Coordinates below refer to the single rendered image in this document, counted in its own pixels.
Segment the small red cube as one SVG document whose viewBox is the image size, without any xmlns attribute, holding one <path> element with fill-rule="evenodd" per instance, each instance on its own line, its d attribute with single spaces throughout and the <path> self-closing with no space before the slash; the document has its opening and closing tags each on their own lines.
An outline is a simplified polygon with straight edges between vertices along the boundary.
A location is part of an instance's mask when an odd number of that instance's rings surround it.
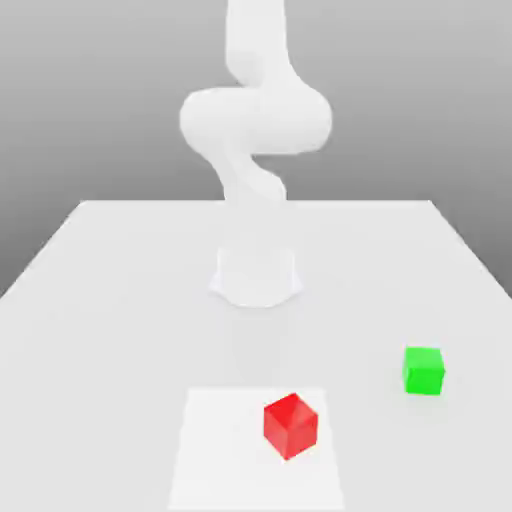
<svg viewBox="0 0 512 512">
<path fill-rule="evenodd" d="M 263 435 L 288 461 L 318 440 L 319 416 L 297 393 L 290 393 L 263 409 Z"/>
</svg>

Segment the small green cube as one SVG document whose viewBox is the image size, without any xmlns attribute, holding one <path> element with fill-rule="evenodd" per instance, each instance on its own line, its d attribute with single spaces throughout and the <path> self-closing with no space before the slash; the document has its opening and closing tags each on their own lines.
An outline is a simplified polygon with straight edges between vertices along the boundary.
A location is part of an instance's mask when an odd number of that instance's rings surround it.
<svg viewBox="0 0 512 512">
<path fill-rule="evenodd" d="M 405 347 L 402 379 L 406 393 L 439 396 L 445 373 L 444 360 L 439 348 Z"/>
</svg>

